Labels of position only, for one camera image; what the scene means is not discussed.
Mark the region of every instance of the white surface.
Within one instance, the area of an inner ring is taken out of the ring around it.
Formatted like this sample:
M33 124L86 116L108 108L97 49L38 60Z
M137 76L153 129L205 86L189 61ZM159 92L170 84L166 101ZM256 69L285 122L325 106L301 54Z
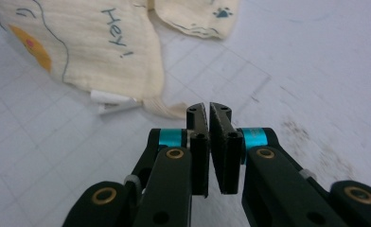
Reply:
M151 18L166 103L216 101L236 127L271 127L329 189L371 185L371 3L242 0L225 41L187 37ZM90 185L123 182L151 128L184 128L135 109L104 116L89 95L50 79L0 28L0 226L60 226ZM193 226L247 226L240 196L193 199Z

